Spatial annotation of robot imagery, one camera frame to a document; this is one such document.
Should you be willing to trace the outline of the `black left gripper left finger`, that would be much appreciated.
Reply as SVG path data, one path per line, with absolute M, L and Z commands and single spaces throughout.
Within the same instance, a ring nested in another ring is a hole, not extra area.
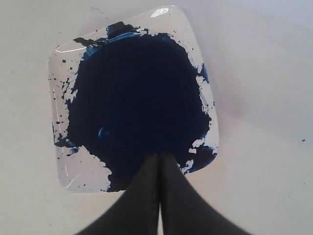
M 156 235 L 159 217 L 159 158 L 146 157 L 120 198 L 79 235 Z

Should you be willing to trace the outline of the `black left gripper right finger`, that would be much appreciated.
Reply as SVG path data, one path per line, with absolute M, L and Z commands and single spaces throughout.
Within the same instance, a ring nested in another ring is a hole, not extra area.
M 160 205 L 165 235 L 243 235 L 190 185 L 174 156 L 160 157 Z

